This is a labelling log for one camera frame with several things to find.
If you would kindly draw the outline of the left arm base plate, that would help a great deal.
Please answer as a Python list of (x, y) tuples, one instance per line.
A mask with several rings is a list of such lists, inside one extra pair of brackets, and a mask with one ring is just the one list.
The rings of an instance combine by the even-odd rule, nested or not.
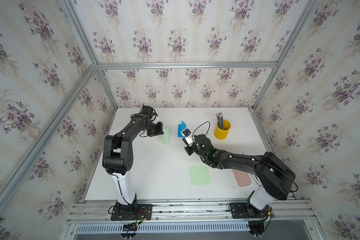
[(108, 209), (112, 221), (144, 221), (151, 220), (153, 205), (137, 204), (137, 205), (120, 205), (116, 203)]

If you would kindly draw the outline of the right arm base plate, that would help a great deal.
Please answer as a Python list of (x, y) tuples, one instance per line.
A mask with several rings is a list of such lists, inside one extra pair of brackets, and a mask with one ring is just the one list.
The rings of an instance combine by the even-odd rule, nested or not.
[(233, 219), (266, 220), (272, 211), (272, 207), (269, 205), (258, 210), (249, 203), (230, 203), (228, 209)]

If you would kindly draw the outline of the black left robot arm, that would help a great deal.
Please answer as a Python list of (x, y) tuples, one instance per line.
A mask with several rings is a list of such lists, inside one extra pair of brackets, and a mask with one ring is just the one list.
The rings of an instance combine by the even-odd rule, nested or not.
[(102, 166), (116, 185), (116, 210), (120, 212), (137, 210), (137, 195), (129, 175), (134, 162), (133, 141), (141, 132), (146, 132), (148, 137), (163, 135), (163, 124), (155, 122), (157, 117), (154, 108), (142, 106), (120, 132), (105, 138)]

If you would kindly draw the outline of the green paper sheet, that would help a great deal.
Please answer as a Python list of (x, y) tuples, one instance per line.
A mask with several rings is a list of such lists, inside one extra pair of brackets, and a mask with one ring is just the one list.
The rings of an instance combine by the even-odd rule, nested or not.
[(170, 128), (163, 126), (163, 135), (161, 136), (161, 142), (167, 145), (169, 143), (169, 136)]
[(208, 166), (190, 166), (189, 172), (192, 186), (210, 185), (212, 183)]

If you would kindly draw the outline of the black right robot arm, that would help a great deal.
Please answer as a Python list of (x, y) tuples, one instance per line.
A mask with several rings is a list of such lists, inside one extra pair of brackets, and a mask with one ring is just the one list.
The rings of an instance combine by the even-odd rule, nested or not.
[(261, 186), (246, 202), (246, 208), (262, 211), (274, 200), (285, 201), (295, 184), (295, 173), (275, 154), (249, 156), (234, 154), (215, 148), (206, 135), (193, 135), (186, 129), (183, 133), (185, 150), (189, 156), (196, 154), (213, 169), (231, 169), (256, 176)]

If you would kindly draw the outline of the blue square paper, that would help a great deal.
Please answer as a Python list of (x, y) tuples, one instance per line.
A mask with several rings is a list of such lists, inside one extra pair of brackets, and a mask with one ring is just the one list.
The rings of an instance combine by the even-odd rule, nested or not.
[(187, 128), (187, 125), (184, 121), (178, 124), (178, 138), (183, 138), (182, 132)]

